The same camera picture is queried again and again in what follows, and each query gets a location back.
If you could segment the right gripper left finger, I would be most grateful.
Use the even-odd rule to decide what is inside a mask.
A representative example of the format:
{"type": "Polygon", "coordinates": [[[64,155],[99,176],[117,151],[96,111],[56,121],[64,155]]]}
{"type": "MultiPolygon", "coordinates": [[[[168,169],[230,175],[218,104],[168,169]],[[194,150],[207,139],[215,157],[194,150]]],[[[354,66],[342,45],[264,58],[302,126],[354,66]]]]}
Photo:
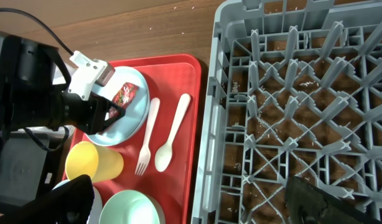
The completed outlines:
{"type": "Polygon", "coordinates": [[[80,175],[21,208],[0,216],[0,224],[86,223],[95,193],[91,178],[80,175]]]}

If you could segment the red serving tray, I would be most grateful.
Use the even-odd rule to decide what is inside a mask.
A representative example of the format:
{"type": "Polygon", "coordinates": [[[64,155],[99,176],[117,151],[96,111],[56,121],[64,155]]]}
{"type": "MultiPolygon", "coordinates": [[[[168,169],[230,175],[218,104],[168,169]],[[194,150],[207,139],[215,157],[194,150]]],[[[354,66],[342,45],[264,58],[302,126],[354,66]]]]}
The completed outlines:
{"type": "Polygon", "coordinates": [[[103,202],[107,202],[122,190],[137,190],[159,202],[167,223],[187,223],[202,77],[201,66],[190,54],[117,60],[111,64],[114,67],[133,67],[142,73],[147,81],[150,96],[158,97],[161,101],[150,141],[152,155],[169,136],[180,96],[184,93],[189,94],[191,102],[175,136],[172,159],[164,172],[156,171],[154,163],[150,162],[144,175],[135,175],[145,132],[145,129],[141,128],[133,137],[113,147],[113,150],[123,156],[122,173],[113,180],[97,182],[94,186],[103,202]]]}

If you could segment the black plastic tray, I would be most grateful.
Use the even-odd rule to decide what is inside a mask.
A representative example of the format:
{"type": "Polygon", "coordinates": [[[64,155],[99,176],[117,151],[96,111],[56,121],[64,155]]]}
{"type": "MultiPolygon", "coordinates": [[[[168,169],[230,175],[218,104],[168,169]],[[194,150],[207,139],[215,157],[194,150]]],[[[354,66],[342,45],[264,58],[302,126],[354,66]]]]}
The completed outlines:
{"type": "Polygon", "coordinates": [[[50,192],[63,176],[63,148],[41,149],[28,135],[0,137],[0,213],[12,212],[50,192]]]}

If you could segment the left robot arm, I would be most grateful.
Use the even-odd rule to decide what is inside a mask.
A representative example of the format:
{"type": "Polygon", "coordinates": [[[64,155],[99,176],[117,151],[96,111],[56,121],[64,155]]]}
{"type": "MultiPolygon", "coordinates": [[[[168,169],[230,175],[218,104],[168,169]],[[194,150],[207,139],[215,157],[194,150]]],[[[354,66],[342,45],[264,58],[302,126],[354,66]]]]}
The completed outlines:
{"type": "Polygon", "coordinates": [[[71,76],[56,47],[0,32],[0,131],[72,125],[104,131],[126,111],[110,100],[69,90],[71,76]]]}

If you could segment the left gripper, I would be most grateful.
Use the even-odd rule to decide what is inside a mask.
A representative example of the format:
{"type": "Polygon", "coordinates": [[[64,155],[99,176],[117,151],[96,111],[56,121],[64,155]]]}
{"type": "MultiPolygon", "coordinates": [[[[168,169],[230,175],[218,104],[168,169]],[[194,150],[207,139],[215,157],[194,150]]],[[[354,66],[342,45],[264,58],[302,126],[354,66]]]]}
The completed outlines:
{"type": "Polygon", "coordinates": [[[119,98],[107,99],[92,95],[82,100],[77,94],[63,93],[63,124],[77,127],[87,134],[103,134],[126,114],[126,104],[119,98]]]}

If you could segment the white plastic fork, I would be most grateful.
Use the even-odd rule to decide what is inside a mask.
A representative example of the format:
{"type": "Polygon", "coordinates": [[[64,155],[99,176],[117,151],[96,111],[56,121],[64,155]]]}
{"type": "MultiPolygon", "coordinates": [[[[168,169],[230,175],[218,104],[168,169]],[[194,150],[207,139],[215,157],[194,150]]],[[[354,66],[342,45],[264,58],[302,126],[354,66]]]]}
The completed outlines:
{"type": "Polygon", "coordinates": [[[157,114],[159,112],[160,103],[161,101],[158,98],[153,98],[151,100],[149,112],[147,116],[146,129],[144,133],[144,140],[142,143],[142,147],[139,153],[139,158],[138,158],[137,166],[135,170],[136,175],[143,175],[149,165],[149,161],[151,159],[151,151],[149,149],[149,143],[151,139],[152,130],[156,122],[157,114]]]}

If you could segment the red snack wrapper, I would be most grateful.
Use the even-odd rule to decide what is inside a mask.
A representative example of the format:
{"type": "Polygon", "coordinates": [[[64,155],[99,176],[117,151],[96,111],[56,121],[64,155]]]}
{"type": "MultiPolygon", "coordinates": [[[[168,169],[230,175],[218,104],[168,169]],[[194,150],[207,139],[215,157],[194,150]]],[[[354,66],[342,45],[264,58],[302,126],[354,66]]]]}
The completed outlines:
{"type": "Polygon", "coordinates": [[[119,98],[123,104],[126,104],[127,109],[127,107],[132,103],[133,99],[135,99],[138,89],[139,87],[137,85],[125,82],[113,98],[119,98]]]}

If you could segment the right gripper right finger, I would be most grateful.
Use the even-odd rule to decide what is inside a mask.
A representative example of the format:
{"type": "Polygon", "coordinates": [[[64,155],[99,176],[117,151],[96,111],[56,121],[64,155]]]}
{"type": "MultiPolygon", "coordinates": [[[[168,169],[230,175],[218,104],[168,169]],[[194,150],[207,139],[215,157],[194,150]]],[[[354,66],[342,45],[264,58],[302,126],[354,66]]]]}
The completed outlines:
{"type": "Polygon", "coordinates": [[[381,223],[300,177],[288,179],[285,203],[292,224],[381,223]]]}

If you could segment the blue bowl with food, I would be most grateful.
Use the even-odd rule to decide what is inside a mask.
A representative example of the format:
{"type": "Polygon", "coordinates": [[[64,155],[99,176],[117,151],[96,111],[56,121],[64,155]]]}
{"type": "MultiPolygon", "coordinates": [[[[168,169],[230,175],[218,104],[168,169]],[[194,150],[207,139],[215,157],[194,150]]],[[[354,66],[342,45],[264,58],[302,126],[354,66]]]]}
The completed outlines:
{"type": "Polygon", "coordinates": [[[94,200],[93,200],[93,205],[91,207],[91,212],[86,222],[87,224],[99,224],[101,211],[103,209],[101,195],[95,186],[93,186],[93,191],[94,191],[94,200]]]}

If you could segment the grey dishwasher rack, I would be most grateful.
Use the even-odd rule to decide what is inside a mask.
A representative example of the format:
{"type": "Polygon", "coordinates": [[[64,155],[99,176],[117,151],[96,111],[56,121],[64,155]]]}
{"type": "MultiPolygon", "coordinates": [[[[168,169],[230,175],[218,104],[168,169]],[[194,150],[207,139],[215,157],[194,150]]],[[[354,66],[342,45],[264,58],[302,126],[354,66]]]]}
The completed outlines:
{"type": "Polygon", "coordinates": [[[382,222],[382,1],[225,1],[192,223],[289,223],[290,177],[382,222]]]}

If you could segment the yellow plastic cup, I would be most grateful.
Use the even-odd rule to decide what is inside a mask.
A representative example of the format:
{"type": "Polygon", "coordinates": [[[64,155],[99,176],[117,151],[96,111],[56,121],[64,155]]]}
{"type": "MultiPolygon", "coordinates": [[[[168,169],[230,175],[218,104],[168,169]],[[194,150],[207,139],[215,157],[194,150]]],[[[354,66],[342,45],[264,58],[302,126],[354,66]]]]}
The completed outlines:
{"type": "Polygon", "coordinates": [[[74,145],[65,161],[65,175],[73,180],[88,175],[93,183],[117,178],[124,167],[122,155],[92,142],[82,141],[74,145]]]}

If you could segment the light blue plate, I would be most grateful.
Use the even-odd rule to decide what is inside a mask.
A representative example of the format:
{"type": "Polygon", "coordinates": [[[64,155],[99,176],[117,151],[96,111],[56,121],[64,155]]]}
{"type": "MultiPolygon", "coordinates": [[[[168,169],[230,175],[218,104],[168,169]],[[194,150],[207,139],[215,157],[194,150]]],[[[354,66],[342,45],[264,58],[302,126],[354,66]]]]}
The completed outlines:
{"type": "Polygon", "coordinates": [[[136,69],[126,66],[116,67],[108,83],[105,86],[93,85],[92,92],[112,100],[125,83],[137,87],[135,97],[127,106],[122,118],[102,133],[87,136],[94,144],[115,146],[132,137],[143,125],[150,106],[150,94],[146,79],[136,69]]]}

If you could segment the mint green bowl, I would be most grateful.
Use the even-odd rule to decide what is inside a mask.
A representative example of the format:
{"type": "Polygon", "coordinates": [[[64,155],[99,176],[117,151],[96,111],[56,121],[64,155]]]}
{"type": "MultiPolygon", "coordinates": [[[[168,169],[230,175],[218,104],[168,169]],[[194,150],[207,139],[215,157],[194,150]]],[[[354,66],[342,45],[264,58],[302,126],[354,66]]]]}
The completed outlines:
{"type": "Polygon", "coordinates": [[[166,224],[166,220],[156,199],[136,190],[123,190],[105,203],[99,224],[166,224]]]}

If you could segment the white plastic spoon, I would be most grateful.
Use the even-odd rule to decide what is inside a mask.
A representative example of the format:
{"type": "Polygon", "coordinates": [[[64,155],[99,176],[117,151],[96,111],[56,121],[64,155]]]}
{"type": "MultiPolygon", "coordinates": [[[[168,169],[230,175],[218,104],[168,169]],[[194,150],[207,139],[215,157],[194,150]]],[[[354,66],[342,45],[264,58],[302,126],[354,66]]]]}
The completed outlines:
{"type": "Polygon", "coordinates": [[[172,145],[190,101],[191,96],[187,93],[181,95],[179,99],[167,141],[156,152],[154,163],[158,172],[164,172],[170,164],[173,155],[172,145]]]}

